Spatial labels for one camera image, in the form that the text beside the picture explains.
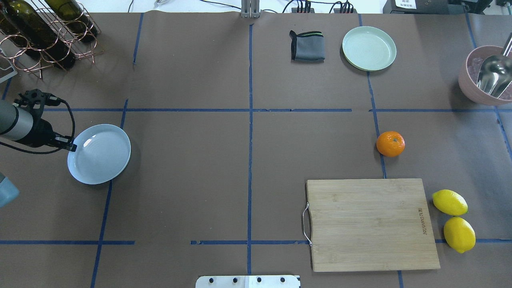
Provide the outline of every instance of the lemon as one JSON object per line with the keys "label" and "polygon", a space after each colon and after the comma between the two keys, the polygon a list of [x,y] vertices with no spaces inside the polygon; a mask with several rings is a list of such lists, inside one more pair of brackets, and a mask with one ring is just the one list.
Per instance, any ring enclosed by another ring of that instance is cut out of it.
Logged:
{"label": "lemon", "polygon": [[467,213],[467,203],[462,196],[452,190],[439,190],[432,194],[434,206],[441,212],[452,216],[459,216]]}
{"label": "lemon", "polygon": [[460,254],[471,250],[476,243],[475,230],[464,219],[452,217],[444,225],[444,238]]}

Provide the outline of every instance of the folded cloth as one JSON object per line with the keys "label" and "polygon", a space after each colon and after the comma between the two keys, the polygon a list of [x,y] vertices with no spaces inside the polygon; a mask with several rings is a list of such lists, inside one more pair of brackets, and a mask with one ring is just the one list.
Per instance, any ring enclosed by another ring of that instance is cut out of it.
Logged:
{"label": "folded cloth", "polygon": [[296,61],[318,62],[325,59],[324,36],[319,31],[296,34],[290,31],[291,59]]}

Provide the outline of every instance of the plate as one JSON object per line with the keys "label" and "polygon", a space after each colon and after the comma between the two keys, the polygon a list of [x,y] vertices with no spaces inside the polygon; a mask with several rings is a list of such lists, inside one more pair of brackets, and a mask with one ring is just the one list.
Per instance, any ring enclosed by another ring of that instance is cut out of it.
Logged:
{"label": "plate", "polygon": [[350,30],[343,38],[343,54],[354,67],[378,71],[391,65],[396,57],[396,45],[384,31],[370,26]]}
{"label": "plate", "polygon": [[68,169],[75,179],[85,184],[114,179],[126,168],[132,153],[128,135],[111,124],[85,129],[74,143],[77,148],[68,154]]}

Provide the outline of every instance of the metal scoop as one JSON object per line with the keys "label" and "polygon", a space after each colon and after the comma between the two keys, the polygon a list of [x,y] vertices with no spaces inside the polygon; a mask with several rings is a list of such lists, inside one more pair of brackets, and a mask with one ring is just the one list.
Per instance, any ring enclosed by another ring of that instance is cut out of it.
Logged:
{"label": "metal scoop", "polygon": [[507,55],[512,48],[512,33],[501,51],[501,55],[489,56],[478,72],[477,86],[492,97],[499,98],[512,82],[512,58]]}

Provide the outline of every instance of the wooden cutting board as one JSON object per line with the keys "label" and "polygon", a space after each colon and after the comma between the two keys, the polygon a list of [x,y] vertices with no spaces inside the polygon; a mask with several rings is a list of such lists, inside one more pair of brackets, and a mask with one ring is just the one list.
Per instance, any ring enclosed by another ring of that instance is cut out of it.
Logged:
{"label": "wooden cutting board", "polygon": [[439,269],[421,179],[308,180],[313,271]]}

